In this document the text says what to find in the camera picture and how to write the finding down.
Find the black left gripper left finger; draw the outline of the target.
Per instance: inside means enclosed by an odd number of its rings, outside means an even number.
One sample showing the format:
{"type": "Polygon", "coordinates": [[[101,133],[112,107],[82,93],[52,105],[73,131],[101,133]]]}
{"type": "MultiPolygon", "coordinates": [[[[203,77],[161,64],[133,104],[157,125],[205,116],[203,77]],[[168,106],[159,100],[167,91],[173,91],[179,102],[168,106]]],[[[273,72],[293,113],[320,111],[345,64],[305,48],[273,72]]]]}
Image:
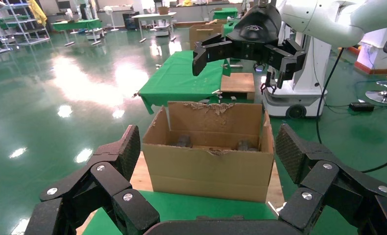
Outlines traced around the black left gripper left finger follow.
{"type": "Polygon", "coordinates": [[[103,209],[122,234],[144,234],[160,215],[130,183],[140,152],[139,128],[129,125],[118,141],[101,145],[82,168],[41,192],[25,233],[74,235],[103,209]]]}

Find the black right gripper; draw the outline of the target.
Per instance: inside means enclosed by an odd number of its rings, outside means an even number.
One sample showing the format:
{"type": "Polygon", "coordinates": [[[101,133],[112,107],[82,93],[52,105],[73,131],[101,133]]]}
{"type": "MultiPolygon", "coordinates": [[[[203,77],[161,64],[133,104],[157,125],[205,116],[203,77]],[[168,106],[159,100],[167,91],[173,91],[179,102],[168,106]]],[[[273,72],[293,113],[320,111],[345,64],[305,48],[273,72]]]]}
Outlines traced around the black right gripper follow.
{"type": "Polygon", "coordinates": [[[192,72],[199,76],[207,63],[237,58],[267,62],[278,71],[276,87],[292,80],[293,75],[303,69],[306,51],[293,39],[285,39],[278,45],[281,15],[272,4],[253,6],[234,26],[227,39],[220,33],[195,42],[192,72]]]}

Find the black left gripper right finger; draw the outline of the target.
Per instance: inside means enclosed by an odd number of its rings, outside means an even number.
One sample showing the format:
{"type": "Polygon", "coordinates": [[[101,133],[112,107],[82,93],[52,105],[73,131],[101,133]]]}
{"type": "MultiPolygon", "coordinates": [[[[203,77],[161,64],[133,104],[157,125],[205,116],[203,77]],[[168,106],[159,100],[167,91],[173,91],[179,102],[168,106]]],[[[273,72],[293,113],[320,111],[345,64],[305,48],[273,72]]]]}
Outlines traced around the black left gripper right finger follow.
{"type": "Polygon", "coordinates": [[[387,184],[345,165],[326,146],[299,137],[282,124],[276,154],[298,186],[279,220],[307,235],[331,207],[360,235],[387,235],[387,184]]]}

